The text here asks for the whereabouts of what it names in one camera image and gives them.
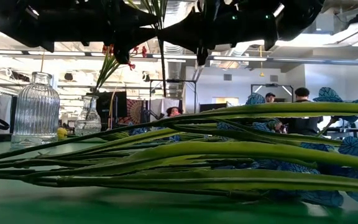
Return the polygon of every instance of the ceiling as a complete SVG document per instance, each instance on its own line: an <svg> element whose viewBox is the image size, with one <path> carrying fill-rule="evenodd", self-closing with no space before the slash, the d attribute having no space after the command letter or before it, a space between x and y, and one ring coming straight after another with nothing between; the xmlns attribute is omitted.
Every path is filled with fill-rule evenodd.
<svg viewBox="0 0 358 224"><path fill-rule="evenodd" d="M172 23L183 19L191 7L194 5L193 2L179 2L169 1L172 4L171 7L176 7L174 13L172 13ZM325 5L325 11L329 8L341 7L343 10L353 9L358 7L358 1L333 1L327 0ZM150 54L159 54L160 49L158 47L157 39L149 40L139 47L147 49ZM192 54L192 52L172 46L169 43L166 44L166 52L170 54ZM289 47L287 45L274 46L269 51L265 51L263 46L260 44L245 44L244 49L240 51L240 55L249 55L253 57L333 57L338 59L356 59L358 58L358 47ZM102 52L103 43L92 42L89 47L84 47L79 42L57 42L55 44L56 52L92 52L92 54L100 54ZM0 32L0 50L20 50L27 52L37 52L37 54L27 55L1 55L0 54L0 83L1 84L18 84L25 85L22 81L15 80L12 77L12 71L23 74L30 77L32 72L43 71L51 73L58 77L58 86L63 86L58 89L58 92L62 99L62 106L67 108L68 111L80 111L82 102L80 98L90 91L90 86L95 86L98 78L99 70L103 64L103 57L77 57L76 55L55 57L45 53L45 57L42 57L44 50L41 48L28 48L18 41L7 37ZM217 46L211 54L215 55L231 55L238 52L233 52L233 49L229 45ZM107 80L105 86L101 91L121 91L127 90L127 94L130 98L134 99L149 99L149 82L144 82L144 75L149 75L151 79L162 78L162 67L161 63L157 58L152 60L137 61L134 59L135 68L131 69L127 65L122 65L117 69ZM194 66L194 60L168 60L166 62L167 74L169 78L182 78L184 79L185 72L183 67ZM287 63L263 63L260 62L249 62L247 64L241 64L237 62L219 62L217 66L221 68L239 68L249 67L259 68L281 68L285 72L285 68L288 66ZM73 80L68 81L65 79L65 74L71 73ZM153 83L153 87L156 87L156 91L153 94L153 98L162 97L162 84L159 82ZM0 87L0 92L15 94L22 87L21 86L5 86ZM170 85L168 89L168 97L181 98L183 85Z"/></svg>

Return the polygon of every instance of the clear glass vase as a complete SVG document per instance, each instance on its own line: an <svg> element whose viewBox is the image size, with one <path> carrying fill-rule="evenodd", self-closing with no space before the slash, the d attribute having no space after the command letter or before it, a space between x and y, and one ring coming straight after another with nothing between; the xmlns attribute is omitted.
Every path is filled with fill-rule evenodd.
<svg viewBox="0 0 358 224"><path fill-rule="evenodd" d="M96 111L96 100L98 98L98 96L83 97L84 107L75 121L75 135L84 136L100 132L102 124L100 122L100 116Z"/></svg>
<svg viewBox="0 0 358 224"><path fill-rule="evenodd" d="M30 85L18 94L12 148L57 141L60 99L51 79L47 73L34 72Z"/></svg>

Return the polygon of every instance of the green tabletop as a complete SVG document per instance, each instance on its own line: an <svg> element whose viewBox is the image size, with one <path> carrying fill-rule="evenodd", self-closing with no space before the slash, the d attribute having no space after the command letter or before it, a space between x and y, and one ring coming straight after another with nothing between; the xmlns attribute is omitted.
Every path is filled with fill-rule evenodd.
<svg viewBox="0 0 358 224"><path fill-rule="evenodd" d="M69 144L40 152L58 154L92 145ZM9 142L1 142L0 153L8 150ZM358 203L347 196L342 208L308 203L244 203L204 195L100 187L54 189L0 180L0 223L358 223Z"/></svg>

